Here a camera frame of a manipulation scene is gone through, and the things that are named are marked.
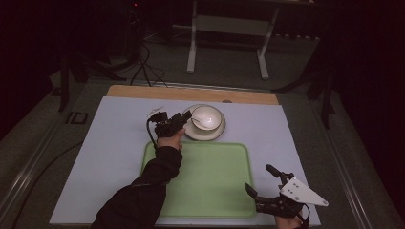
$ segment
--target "metal stand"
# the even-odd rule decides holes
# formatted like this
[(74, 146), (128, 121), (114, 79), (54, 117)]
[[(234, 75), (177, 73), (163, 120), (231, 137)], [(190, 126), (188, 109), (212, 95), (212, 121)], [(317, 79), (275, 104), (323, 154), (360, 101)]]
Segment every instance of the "metal stand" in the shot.
[(197, 14), (197, 0), (193, 1), (193, 18), (191, 25), (191, 45), (188, 54), (187, 72), (193, 73), (196, 63), (196, 33), (197, 30), (202, 31), (218, 31), (238, 34), (260, 35), (265, 38), (262, 47), (257, 50), (257, 57), (260, 67), (261, 76), (264, 80), (268, 80), (268, 72), (265, 60), (265, 53), (268, 41), (271, 38), (274, 25), (279, 13), (276, 8), (273, 11), (271, 21), (245, 20), (237, 18), (226, 18), (217, 16), (207, 16)]

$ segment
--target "table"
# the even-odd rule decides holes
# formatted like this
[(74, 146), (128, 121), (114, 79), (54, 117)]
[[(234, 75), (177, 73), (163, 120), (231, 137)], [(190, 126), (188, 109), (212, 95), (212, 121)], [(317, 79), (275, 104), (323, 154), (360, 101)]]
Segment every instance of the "table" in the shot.
[[(140, 174), (143, 151), (134, 152), (134, 149), (143, 148), (150, 140), (144, 128), (147, 111), (166, 105), (166, 111), (173, 115), (190, 104), (201, 102), (219, 108), (229, 123), (215, 141), (241, 142), (248, 148), (255, 189), (261, 196), (278, 196), (280, 180), (265, 169), (270, 161), (280, 170), (293, 172), (307, 183), (283, 109), (277, 105), (274, 94), (112, 86), (100, 103), (50, 223), (92, 223), (105, 201)], [(238, 123), (241, 115), (251, 117), (249, 128)], [(257, 121), (272, 117), (277, 119)], [(311, 224), (319, 225), (315, 208), (311, 205), (309, 208)], [(159, 218), (157, 221), (159, 226), (249, 227), (274, 223), (273, 217), (265, 214), (248, 219)]]

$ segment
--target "black cable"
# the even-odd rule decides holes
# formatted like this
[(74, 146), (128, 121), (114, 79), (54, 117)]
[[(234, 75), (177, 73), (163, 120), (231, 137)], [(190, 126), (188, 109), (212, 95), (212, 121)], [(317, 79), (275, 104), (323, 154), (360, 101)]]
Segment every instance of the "black cable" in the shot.
[(77, 146), (81, 145), (83, 143), (83, 141), (80, 141), (78, 143), (76, 143), (75, 145), (71, 146), (70, 148), (68, 148), (67, 150), (65, 150), (64, 152), (62, 152), (60, 155), (58, 155), (57, 157), (55, 157), (42, 171), (41, 173), (38, 175), (38, 177), (36, 177), (35, 181), (33, 182), (30, 190), (28, 191), (27, 195), (24, 198), (24, 201), (21, 204), (21, 208), (18, 211), (18, 214), (14, 220), (14, 223), (12, 224), (12, 228), (14, 229), (17, 226), (17, 222), (21, 217), (21, 213), (23, 212), (23, 209), (28, 201), (28, 198), (30, 197), (30, 194), (32, 193), (33, 188), (35, 187), (36, 183), (38, 182), (38, 180), (45, 174), (45, 172), (51, 167), (51, 165), (53, 165), (59, 158), (61, 158), (62, 156), (64, 156), (65, 154), (67, 154), (68, 152), (70, 152), (72, 149), (76, 148)]
[[(166, 88), (169, 87), (169, 86), (167, 86), (166, 82), (164, 82), (164, 80), (163, 80), (163, 77), (164, 77), (164, 70), (155, 68), (155, 67), (153, 67), (153, 66), (150, 66), (146, 61), (145, 61), (145, 66), (148, 67), (149, 70), (152, 72), (152, 74), (157, 78), (157, 80), (155, 80), (155, 81), (152, 83), (152, 85), (155, 85), (158, 81), (161, 81), (161, 82), (164, 84), (164, 86), (165, 86)], [(158, 71), (161, 71), (161, 72), (162, 72), (162, 76), (159, 76), (157, 73), (155, 73), (154, 69), (155, 69), (155, 70), (158, 70)]]
[(309, 220), (309, 215), (310, 215), (310, 209), (309, 209), (309, 207), (307, 206), (307, 204), (306, 203), (304, 203), (304, 205), (307, 207), (307, 209), (308, 209), (308, 215), (307, 215), (307, 219), (306, 219), (306, 221), (307, 220)]
[(149, 87), (152, 87), (151, 82), (149, 81), (149, 77), (148, 74), (146, 73), (146, 69), (145, 69), (145, 63), (146, 61), (143, 61), (142, 58), (139, 59), (140, 63), (142, 64), (141, 67), (143, 69), (143, 74), (145, 76), (146, 81), (148, 82)]
[(147, 50), (146, 58), (145, 58), (145, 61), (142, 62), (142, 61), (140, 61), (140, 60), (141, 60), (141, 57), (139, 56), (139, 61), (140, 61), (141, 65), (140, 65), (139, 69), (137, 69), (137, 71), (134, 73), (134, 76), (132, 76), (130, 85), (132, 85), (132, 84), (134, 83), (134, 80), (135, 80), (135, 78), (137, 78), (139, 71), (140, 71), (142, 68), (144, 68), (143, 65), (144, 65), (144, 64), (146, 63), (146, 61), (149, 59), (149, 55), (150, 55), (149, 49), (148, 49), (146, 46), (144, 46), (143, 44), (142, 44), (141, 46)]
[(153, 143), (153, 147), (154, 147), (155, 150), (156, 150), (156, 149), (158, 149), (158, 145), (156, 144), (155, 139), (152, 137), (151, 130), (149, 129), (149, 123), (150, 123), (150, 122), (151, 122), (151, 119), (148, 118), (148, 120), (146, 121), (146, 130), (148, 130), (148, 135), (149, 135), (149, 137), (151, 138), (152, 143)]

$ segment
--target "wooden board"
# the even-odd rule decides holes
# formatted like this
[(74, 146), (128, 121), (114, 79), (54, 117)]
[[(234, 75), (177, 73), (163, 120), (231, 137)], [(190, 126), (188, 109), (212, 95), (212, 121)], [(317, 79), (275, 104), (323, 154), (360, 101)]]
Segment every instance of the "wooden board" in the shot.
[(107, 96), (278, 105), (275, 94), (210, 89), (113, 85)]

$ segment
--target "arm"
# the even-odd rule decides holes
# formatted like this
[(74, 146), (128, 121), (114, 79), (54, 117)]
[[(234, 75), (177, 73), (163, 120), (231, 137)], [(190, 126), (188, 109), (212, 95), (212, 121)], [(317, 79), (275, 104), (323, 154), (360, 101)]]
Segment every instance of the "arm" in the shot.
[(91, 229), (152, 228), (166, 198), (166, 184), (181, 166), (180, 139), (184, 129), (172, 137), (158, 139), (156, 158), (140, 177), (116, 192), (98, 211)]

